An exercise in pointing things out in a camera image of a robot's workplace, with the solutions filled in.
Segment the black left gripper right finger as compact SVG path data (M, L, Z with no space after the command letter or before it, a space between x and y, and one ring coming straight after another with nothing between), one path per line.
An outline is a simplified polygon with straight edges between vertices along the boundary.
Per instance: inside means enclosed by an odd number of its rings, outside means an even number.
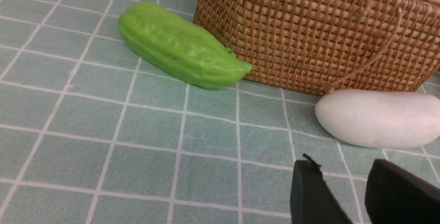
M385 159L368 174L365 207L373 224L438 224L440 190Z

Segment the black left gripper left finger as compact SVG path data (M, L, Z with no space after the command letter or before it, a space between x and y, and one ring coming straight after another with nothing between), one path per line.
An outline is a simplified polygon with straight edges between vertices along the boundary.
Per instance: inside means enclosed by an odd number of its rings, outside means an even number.
M290 192L292 224L352 224L331 190L321 165L309 155L294 163Z

